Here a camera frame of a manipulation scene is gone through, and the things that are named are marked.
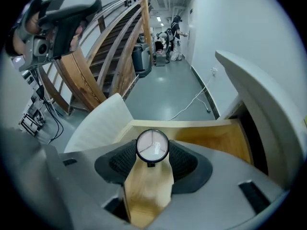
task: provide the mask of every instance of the circular gauge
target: circular gauge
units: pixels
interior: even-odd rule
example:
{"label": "circular gauge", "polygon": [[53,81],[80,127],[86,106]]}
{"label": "circular gauge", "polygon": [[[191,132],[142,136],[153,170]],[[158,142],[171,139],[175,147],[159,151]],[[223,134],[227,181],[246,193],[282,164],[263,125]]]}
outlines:
{"label": "circular gauge", "polygon": [[168,154],[168,138],[157,129],[148,129],[136,140],[136,153],[147,163],[157,163]]}

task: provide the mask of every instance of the white cable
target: white cable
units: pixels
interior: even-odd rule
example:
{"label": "white cable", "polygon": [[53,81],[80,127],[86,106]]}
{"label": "white cable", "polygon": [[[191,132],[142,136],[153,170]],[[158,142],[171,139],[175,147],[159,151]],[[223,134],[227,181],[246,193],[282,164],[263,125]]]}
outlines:
{"label": "white cable", "polygon": [[171,121],[171,120],[173,120],[175,117],[177,117],[180,113],[182,113],[182,112],[184,112],[185,110],[187,110],[188,108],[189,108],[189,106],[193,103],[193,101],[195,100],[195,99],[198,99],[197,98],[197,96],[199,96],[200,94],[201,94],[201,92],[203,92],[203,90],[204,89],[206,89],[206,91],[208,90],[208,85],[209,85],[209,83],[210,83],[210,80],[211,80],[211,78],[209,79],[209,81],[208,81],[208,83],[205,85],[205,87],[203,87],[203,89],[193,98],[193,100],[190,102],[190,104],[185,108],[185,109],[183,109],[183,110],[181,110],[179,113],[177,113],[175,116],[173,116],[171,119],[169,119],[168,121]]}

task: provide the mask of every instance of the white wall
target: white wall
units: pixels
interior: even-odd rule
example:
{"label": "white wall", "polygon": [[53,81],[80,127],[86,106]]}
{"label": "white wall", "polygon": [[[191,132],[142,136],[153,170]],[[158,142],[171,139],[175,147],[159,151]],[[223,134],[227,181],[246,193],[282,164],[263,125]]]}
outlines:
{"label": "white wall", "polygon": [[[108,3],[113,2],[113,1],[114,0],[101,0],[102,6],[105,6]],[[108,26],[125,9],[126,7],[120,7],[118,10],[114,11],[112,14],[106,17],[105,18],[106,26]],[[97,23],[94,23],[92,27],[95,27],[95,29],[91,32],[91,34],[87,37],[87,39],[83,42],[81,46],[81,50],[85,57],[87,53],[90,51],[93,44],[95,43],[96,39],[100,36],[100,29],[99,29],[99,26],[97,26]],[[83,34],[83,37],[86,37],[90,30],[91,28],[87,28],[87,30]]]}
{"label": "white wall", "polygon": [[271,75],[307,115],[307,57],[299,35],[276,0],[194,0],[196,40],[192,66],[209,84],[222,114],[237,92],[217,62],[217,49],[243,57]]}
{"label": "white wall", "polygon": [[14,68],[11,58],[0,52],[0,125],[17,128],[34,90]]}

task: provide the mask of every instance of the wooden stair step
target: wooden stair step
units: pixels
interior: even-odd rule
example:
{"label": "wooden stair step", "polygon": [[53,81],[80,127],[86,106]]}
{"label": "wooden stair step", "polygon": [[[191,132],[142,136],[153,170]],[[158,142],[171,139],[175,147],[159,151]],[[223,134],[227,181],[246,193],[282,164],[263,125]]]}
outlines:
{"label": "wooden stair step", "polygon": [[[120,58],[120,55],[113,56],[112,61],[119,60],[119,58]],[[98,60],[98,61],[93,61],[91,63],[90,67],[92,68],[92,67],[95,67],[95,66],[98,66],[98,65],[103,65],[104,61],[105,61],[105,59]]]}
{"label": "wooden stair step", "polygon": [[[131,33],[132,30],[133,30],[133,28],[134,28],[134,26],[130,26],[130,27],[128,28],[128,30],[126,31],[126,33]],[[113,37],[117,37],[118,34],[120,33],[120,31],[121,31],[121,30],[114,31],[114,32],[112,31],[112,32],[108,35],[108,37],[106,38],[106,40],[108,40],[108,39],[110,39],[110,38],[113,38]]]}
{"label": "wooden stair step", "polygon": [[113,80],[113,77],[114,77],[114,74],[115,74],[115,70],[113,70],[113,71],[108,71],[104,83],[105,83],[105,84],[107,84],[107,83],[111,84],[111,83],[112,83],[112,80]]}
{"label": "wooden stair step", "polygon": [[105,94],[106,98],[109,97],[111,91],[111,84],[104,84],[102,92]]}
{"label": "wooden stair step", "polygon": [[[113,59],[112,59],[112,61],[111,61],[111,65],[113,66],[117,66],[117,63],[118,63],[118,60],[119,60],[119,56],[118,57],[114,57]],[[92,72],[92,75],[94,76],[94,77],[98,77],[98,75],[99,75],[99,73],[100,73],[100,70],[101,70],[101,68],[102,68],[102,65],[103,65],[103,63],[97,63],[96,65],[94,65],[94,66],[92,66],[91,68],[90,68],[90,70],[91,70],[91,72]]]}
{"label": "wooden stair step", "polygon": [[[136,19],[134,20],[134,22],[135,21],[138,21],[140,19],[140,15],[138,15],[137,17],[136,17]],[[115,27],[114,27],[114,29],[113,30],[115,30],[115,29],[119,29],[119,28],[123,28],[125,25],[126,25],[126,23],[127,22],[119,22]]]}
{"label": "wooden stair step", "polygon": [[[123,51],[123,48],[124,46],[121,46],[120,48],[118,48],[115,53],[114,53],[114,56],[120,56],[121,55],[121,52]],[[109,49],[108,50],[105,50],[103,54],[96,54],[96,56],[94,57],[93,61],[92,62],[96,62],[96,61],[100,61],[100,60],[103,60],[106,58],[106,56],[108,55],[109,53]]]}
{"label": "wooden stair step", "polygon": [[[126,45],[127,40],[122,40],[119,44],[119,47],[124,47]],[[108,44],[108,45],[104,45],[102,47],[99,48],[99,50],[101,51],[106,51],[106,50],[110,50],[110,48],[112,47],[112,44]]]}
{"label": "wooden stair step", "polygon": [[126,14],[119,22],[128,21],[136,12],[137,10],[132,10],[128,14]]}
{"label": "wooden stair step", "polygon": [[[137,21],[132,22],[130,27],[135,27],[136,23],[137,23]],[[122,27],[119,27],[119,28],[113,28],[113,30],[110,32],[110,34],[114,33],[114,32],[118,32],[119,33],[121,31],[121,29],[123,29],[124,26],[125,25],[123,25]]]}
{"label": "wooden stair step", "polygon": [[[126,40],[126,41],[127,41],[128,38],[129,38],[129,36],[130,36],[130,34],[125,34],[124,37],[123,37],[123,39],[122,39],[122,41],[123,41],[123,40]],[[105,47],[105,46],[107,46],[107,45],[112,45],[112,44],[114,43],[114,41],[115,41],[114,38],[111,38],[110,40],[105,40],[105,41],[103,42],[102,47]]]}
{"label": "wooden stair step", "polygon": [[[124,45],[118,46],[118,47],[117,47],[117,50],[123,50],[124,47],[125,47]],[[96,54],[96,56],[108,54],[109,50],[110,50],[110,49],[106,49],[106,50],[104,50],[104,51],[100,51],[100,49],[99,49],[98,52],[97,52],[97,54]]]}

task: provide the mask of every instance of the black mount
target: black mount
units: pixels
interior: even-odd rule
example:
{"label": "black mount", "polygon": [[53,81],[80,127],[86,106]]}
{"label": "black mount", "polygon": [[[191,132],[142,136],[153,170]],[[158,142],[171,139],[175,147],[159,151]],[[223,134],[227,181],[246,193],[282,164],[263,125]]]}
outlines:
{"label": "black mount", "polygon": [[[136,161],[136,140],[103,155],[95,161],[95,170],[107,182],[124,185]],[[169,163],[174,184],[172,194],[193,193],[200,189],[212,174],[210,161],[190,149],[169,141]]]}

